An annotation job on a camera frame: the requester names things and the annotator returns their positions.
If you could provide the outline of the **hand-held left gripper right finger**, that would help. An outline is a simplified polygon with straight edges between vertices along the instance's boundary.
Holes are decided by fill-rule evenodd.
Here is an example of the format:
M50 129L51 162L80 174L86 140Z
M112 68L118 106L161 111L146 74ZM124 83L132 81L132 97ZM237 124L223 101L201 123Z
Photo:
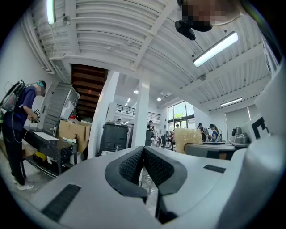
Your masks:
M229 161L144 148L144 162L158 187L156 216L145 226L217 226L235 184Z

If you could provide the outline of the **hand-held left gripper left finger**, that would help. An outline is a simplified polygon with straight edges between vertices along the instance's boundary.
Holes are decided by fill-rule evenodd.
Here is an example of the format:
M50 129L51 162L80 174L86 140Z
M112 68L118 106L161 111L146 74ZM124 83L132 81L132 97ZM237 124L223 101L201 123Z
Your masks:
M124 149L95 157L68 169L42 187L31 199L48 228L159 229L141 197L123 196L107 182L109 163L142 150Z

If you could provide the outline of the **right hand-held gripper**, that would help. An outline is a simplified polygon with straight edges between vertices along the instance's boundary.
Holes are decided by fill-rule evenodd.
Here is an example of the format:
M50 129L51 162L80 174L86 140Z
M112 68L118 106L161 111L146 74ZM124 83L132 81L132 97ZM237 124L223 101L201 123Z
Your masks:
M242 127L233 128L229 143L185 144L187 155L220 160L231 160L237 147L248 147L253 141L264 138L269 130L261 114L256 115Z

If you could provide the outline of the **beige loofah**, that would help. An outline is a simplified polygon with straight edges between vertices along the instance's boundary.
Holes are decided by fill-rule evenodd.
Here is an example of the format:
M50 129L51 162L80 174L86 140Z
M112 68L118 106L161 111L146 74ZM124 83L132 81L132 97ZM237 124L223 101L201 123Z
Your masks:
M202 135L198 129L176 128L174 130L175 150L185 154L186 144L202 144Z

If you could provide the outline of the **glass entrance doors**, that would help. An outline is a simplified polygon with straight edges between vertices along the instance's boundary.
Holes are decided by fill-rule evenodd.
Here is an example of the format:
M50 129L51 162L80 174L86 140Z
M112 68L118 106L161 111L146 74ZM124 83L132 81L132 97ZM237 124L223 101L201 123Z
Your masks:
M183 101L168 107L168 130L175 128L195 129L194 107L190 103Z

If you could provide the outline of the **white tube ceiling light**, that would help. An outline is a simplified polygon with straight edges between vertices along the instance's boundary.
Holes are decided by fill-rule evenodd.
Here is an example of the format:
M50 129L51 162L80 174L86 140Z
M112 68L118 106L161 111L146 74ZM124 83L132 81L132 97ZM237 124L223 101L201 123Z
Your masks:
M224 106L228 106L228 105L240 102L241 100L242 100L242 97L234 99L234 100L231 100L231 101L228 101L228 102L225 102L225 103L222 103L220 105L221 105L221 107L224 107Z
M56 22L55 0L46 0L46 15L49 25L52 25Z
M217 43L215 43L212 47L210 47L208 50L203 52L201 55L199 55L196 59L193 60L193 64L196 67L200 67L202 64L204 64L206 61L213 58L215 55L220 53L221 51L225 50L235 42L239 40L238 34L233 31L230 34L228 34L223 39L219 40Z

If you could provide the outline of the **black round appliance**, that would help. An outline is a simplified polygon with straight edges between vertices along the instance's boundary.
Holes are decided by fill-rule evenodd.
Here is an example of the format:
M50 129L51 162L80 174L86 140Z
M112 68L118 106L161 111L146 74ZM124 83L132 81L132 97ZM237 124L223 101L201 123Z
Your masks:
M98 155L103 151L115 152L116 150L126 149L128 127L123 124L106 122L103 125L100 149Z

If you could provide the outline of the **large cardboard box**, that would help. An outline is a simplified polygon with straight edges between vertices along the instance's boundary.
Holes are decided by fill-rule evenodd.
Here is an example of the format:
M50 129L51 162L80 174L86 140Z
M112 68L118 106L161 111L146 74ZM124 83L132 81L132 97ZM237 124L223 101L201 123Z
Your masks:
M66 120L59 123L59 137L67 139L77 139L77 152L82 153L88 147L91 124L80 122L72 124Z

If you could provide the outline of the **black marble table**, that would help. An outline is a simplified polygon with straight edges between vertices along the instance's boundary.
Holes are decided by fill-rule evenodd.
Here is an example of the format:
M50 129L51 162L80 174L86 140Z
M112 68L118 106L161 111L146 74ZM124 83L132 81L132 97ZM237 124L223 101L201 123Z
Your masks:
M23 130L23 140L45 156L53 159L52 164L37 159L36 156L26 157L26 161L44 174L56 178L77 164L77 144L58 138L46 140L32 130Z

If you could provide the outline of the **white flat board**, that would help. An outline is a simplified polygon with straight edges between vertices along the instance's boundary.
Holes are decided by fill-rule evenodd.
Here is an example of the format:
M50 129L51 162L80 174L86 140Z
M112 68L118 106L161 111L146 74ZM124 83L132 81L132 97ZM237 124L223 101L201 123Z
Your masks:
M48 134L46 134L44 132L34 132L34 134L38 135L39 137L41 137L41 138L43 138L43 139L45 139L47 141L58 140L58 138L55 138L55 137L53 137L51 135L48 135Z

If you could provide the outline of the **white square column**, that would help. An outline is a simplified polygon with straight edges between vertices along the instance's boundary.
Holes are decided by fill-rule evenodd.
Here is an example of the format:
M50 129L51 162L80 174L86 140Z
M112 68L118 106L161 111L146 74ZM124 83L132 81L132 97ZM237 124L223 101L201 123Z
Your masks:
M147 114L149 108L150 79L139 81L139 93L136 105L135 123L132 136L132 147L144 146L146 139Z

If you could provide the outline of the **black balcony railing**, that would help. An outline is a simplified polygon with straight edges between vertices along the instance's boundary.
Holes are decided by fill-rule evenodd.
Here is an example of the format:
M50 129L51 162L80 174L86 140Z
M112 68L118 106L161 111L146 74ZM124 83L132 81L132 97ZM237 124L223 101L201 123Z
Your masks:
M136 109L135 108L123 106L123 105L119 105L119 104L116 105L115 111L118 113L121 113L121 114L125 114L125 115L132 115L132 116L136 115ZM161 115L157 114L157 113L148 112L147 118L150 120L160 121Z

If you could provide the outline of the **large white fan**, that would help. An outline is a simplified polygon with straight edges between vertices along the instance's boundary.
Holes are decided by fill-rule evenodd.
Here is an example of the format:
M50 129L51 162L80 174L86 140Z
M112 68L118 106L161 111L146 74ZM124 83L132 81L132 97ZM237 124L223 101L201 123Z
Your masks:
M43 132L53 135L59 127L60 120L67 120L75 111L79 93L72 84L59 82L51 96L43 123Z

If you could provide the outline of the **brown wooden staircase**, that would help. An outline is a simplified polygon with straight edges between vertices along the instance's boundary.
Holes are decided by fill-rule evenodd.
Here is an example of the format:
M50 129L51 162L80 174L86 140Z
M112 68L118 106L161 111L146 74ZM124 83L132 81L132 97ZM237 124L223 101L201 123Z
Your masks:
M82 64L71 65L71 83L80 95L76 118L92 118L105 85L108 70Z

